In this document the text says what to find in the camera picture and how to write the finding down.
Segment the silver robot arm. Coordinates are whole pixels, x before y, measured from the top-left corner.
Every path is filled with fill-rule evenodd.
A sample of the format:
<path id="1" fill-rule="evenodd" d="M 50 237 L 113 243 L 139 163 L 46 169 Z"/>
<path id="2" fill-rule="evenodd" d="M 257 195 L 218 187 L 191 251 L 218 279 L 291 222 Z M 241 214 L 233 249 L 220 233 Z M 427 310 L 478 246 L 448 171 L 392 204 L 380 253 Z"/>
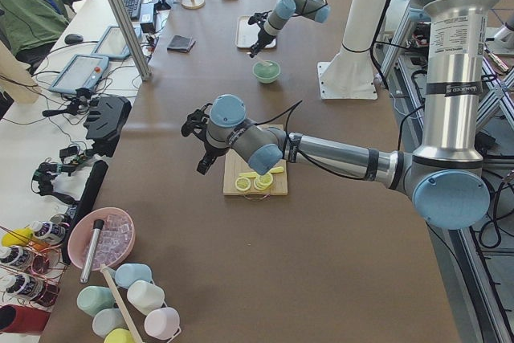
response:
<path id="1" fill-rule="evenodd" d="M 253 14 L 248 23 L 259 27 L 257 41 L 250 47 L 249 56 L 255 58 L 273 43 L 290 18 L 305 17 L 323 23 L 329 17 L 328 0 L 277 0 L 273 10 Z"/>
<path id="2" fill-rule="evenodd" d="M 373 51 L 381 17 L 389 0 L 352 0 L 341 49 L 318 74 L 325 91 L 335 99 L 372 97 L 366 86 L 367 53 Z M 469 227 L 485 216 L 490 196 L 481 179 L 483 157 L 475 150 L 479 96 L 482 94 L 483 51 L 487 14 L 499 0 L 410 0 L 430 17 L 430 37 L 423 133 L 413 153 L 384 153 L 277 128 L 261 129 L 247 118 L 237 96 L 221 95 L 210 113 L 206 104 L 182 126 L 206 150 L 197 171 L 205 174 L 216 158 L 233 149 L 255 172 L 264 175 L 280 159 L 309 162 L 331 174 L 356 181 L 380 182 L 409 197 L 429 224 L 455 230 Z M 260 28 L 251 57 L 277 37 L 293 16 L 325 22 L 328 0 L 278 0 Z"/>

